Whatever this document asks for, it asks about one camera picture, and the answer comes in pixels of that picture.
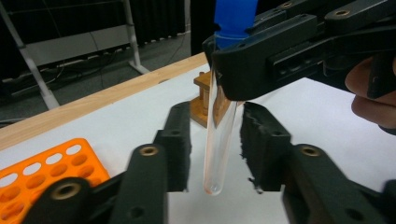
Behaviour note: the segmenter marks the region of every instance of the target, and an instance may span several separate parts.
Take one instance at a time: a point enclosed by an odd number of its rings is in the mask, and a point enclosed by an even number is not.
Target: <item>wooden stand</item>
[[[194,84],[199,86],[199,96],[190,101],[191,118],[207,126],[207,108],[209,106],[209,89],[210,89],[211,72],[200,72],[199,76],[194,79]]]

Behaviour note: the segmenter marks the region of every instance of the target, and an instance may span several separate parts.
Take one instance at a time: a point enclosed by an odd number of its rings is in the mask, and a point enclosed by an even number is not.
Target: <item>clear glass test tube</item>
[[[223,187],[236,107],[237,102],[224,95],[212,67],[204,169],[204,189],[210,195],[218,195]]]

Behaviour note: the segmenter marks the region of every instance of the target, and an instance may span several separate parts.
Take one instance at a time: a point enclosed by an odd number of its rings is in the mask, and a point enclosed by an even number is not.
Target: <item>white table surface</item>
[[[135,147],[151,143],[163,128],[172,105],[198,95],[193,79],[201,66],[185,75],[141,91],[80,119],[0,151],[0,169],[67,140],[89,141],[111,176],[123,172]],[[265,105],[292,135],[292,143],[321,147],[348,178],[381,190],[396,178],[396,136],[356,117],[350,110],[353,95],[310,79],[302,79],[253,102]],[[232,148],[223,192],[206,195],[202,183],[206,129],[191,121],[189,193],[170,193],[169,223],[287,223],[280,193],[258,195],[240,157],[238,129],[242,106],[237,109]]]

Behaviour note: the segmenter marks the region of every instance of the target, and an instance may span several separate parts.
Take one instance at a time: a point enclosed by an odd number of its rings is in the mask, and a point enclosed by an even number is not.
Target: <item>blue cap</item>
[[[215,23],[220,30],[215,32],[220,49],[248,37],[245,32],[253,26],[258,0],[217,0]]]

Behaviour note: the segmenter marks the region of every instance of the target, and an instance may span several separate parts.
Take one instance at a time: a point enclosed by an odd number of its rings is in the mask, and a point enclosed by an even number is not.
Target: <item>human hand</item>
[[[346,86],[356,94],[352,111],[383,128],[396,129],[396,91],[374,100],[367,97],[372,60],[359,63],[346,77]],[[396,76],[396,58],[393,60],[393,73]]]

